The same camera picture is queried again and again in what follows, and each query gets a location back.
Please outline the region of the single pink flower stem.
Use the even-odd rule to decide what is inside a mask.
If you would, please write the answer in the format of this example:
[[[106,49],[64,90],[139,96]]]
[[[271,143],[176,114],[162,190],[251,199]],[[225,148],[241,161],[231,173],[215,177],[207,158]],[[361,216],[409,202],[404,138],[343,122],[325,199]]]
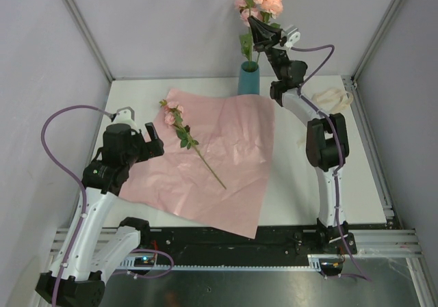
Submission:
[[[205,167],[214,176],[214,178],[219,182],[223,189],[227,187],[214,172],[213,168],[208,164],[204,156],[199,150],[199,142],[192,137],[191,128],[183,120],[184,108],[178,102],[167,101],[162,99],[159,102],[160,107],[164,110],[164,122],[176,133],[176,136],[180,139],[180,148],[185,148],[186,150],[194,150],[201,161],[204,163]]]

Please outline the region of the pink flower bouquet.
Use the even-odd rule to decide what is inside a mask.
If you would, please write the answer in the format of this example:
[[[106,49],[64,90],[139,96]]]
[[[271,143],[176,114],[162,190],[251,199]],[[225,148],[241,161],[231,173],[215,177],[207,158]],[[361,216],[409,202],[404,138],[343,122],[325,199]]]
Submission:
[[[235,9],[239,12],[242,23],[248,28],[245,34],[239,35],[241,54],[246,58],[243,69],[255,72],[259,68],[259,56],[253,59],[254,38],[250,30],[248,18],[254,16],[262,23],[279,27],[274,22],[283,12],[282,0],[236,0]]]

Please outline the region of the purple wrapping paper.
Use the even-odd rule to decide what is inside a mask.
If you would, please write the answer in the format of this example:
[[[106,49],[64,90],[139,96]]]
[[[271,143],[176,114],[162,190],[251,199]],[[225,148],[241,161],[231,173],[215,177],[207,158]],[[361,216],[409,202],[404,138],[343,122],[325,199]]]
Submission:
[[[169,91],[183,109],[197,147],[185,148],[159,111],[160,157],[135,164],[123,200],[254,238],[268,186],[274,146],[274,103],[258,95],[214,98]]]

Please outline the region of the beige ribbon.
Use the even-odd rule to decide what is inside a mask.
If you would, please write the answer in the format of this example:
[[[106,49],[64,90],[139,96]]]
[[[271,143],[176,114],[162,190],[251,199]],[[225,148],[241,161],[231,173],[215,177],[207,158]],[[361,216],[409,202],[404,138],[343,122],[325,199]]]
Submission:
[[[331,87],[321,92],[314,92],[312,95],[308,95],[311,101],[317,105],[319,109],[323,109],[330,114],[337,114],[351,106],[354,97],[352,93],[342,90],[340,88]],[[312,112],[304,111],[300,114],[300,120],[304,125],[311,119]],[[305,144],[305,135],[302,135],[297,141],[296,145],[298,149],[302,149]]]

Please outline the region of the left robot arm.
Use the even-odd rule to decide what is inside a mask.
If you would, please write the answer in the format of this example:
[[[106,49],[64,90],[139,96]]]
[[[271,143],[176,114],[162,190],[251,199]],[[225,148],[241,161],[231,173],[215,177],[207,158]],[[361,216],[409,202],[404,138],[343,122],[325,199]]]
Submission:
[[[126,217],[116,234],[95,250],[103,223],[118,199],[129,171],[136,163],[164,154],[164,143],[155,126],[140,129],[118,123],[107,126],[103,145],[84,169],[82,198],[63,246],[48,272],[41,273],[36,292],[52,306],[98,306],[110,274],[133,250],[143,252],[152,242],[149,222]]]

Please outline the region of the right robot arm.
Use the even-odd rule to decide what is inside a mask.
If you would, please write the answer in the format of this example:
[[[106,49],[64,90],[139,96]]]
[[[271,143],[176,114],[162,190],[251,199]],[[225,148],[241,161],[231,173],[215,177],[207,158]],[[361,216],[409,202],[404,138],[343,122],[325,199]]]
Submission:
[[[275,73],[270,97],[292,112],[307,127],[305,152],[318,178],[320,208],[315,244],[324,253],[331,253],[348,236],[348,222],[342,208],[342,168],[350,153],[346,119],[341,113],[330,114],[317,106],[304,92],[310,80],[308,65],[291,60],[287,54],[298,40],[295,28],[282,30],[254,16],[248,17],[254,50],[265,53]]]

